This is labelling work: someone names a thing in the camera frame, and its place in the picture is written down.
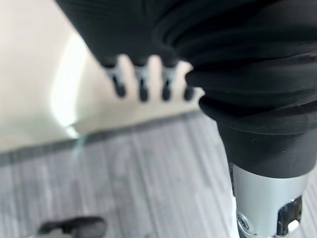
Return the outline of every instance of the screw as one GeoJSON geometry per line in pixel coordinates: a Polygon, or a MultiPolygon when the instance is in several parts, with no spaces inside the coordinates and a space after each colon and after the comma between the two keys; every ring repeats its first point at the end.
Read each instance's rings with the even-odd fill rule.
{"type": "Polygon", "coordinates": [[[249,225],[247,223],[247,221],[241,216],[241,215],[238,215],[238,222],[240,223],[240,225],[245,229],[245,230],[249,230],[249,225]]]}

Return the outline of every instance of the robotic hand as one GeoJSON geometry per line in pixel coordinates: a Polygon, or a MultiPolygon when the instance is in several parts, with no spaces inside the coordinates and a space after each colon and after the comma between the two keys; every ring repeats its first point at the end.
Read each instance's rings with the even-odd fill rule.
{"type": "Polygon", "coordinates": [[[103,64],[159,54],[192,64],[217,121],[242,238],[280,238],[301,221],[317,148],[315,0],[57,0],[103,64]]]}

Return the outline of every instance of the gray floor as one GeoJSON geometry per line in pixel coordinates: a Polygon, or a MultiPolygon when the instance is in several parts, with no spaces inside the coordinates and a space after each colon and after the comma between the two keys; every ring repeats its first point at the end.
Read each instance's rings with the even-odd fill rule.
{"type": "MultiPolygon", "coordinates": [[[[101,215],[106,238],[228,238],[231,187],[215,122],[202,113],[0,155],[0,237],[101,215]]],[[[317,237],[317,176],[303,228],[317,237]]]]}

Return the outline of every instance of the ribbed black fabric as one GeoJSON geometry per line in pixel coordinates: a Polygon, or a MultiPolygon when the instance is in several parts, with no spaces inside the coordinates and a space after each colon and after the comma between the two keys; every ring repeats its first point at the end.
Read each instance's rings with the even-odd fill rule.
{"type": "Polygon", "coordinates": [[[190,62],[194,70],[187,82],[205,90],[201,108],[218,122],[233,163],[275,178],[313,168],[317,1],[58,3],[101,63],[105,55],[126,53],[133,58],[154,49],[173,49],[190,62]]]}
{"type": "Polygon", "coordinates": [[[152,43],[150,27],[142,20],[138,0],[57,0],[57,3],[101,64],[118,54],[127,54],[131,59],[156,54],[167,64],[175,62],[171,49],[152,43]]]}

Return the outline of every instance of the black shoe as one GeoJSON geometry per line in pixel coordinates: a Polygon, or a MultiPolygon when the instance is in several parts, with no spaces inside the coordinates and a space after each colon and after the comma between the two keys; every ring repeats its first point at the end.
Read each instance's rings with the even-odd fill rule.
{"type": "Polygon", "coordinates": [[[107,224],[101,217],[77,217],[61,222],[46,222],[38,230],[39,235],[47,235],[61,230],[72,238],[102,238],[106,234],[107,224]]]}

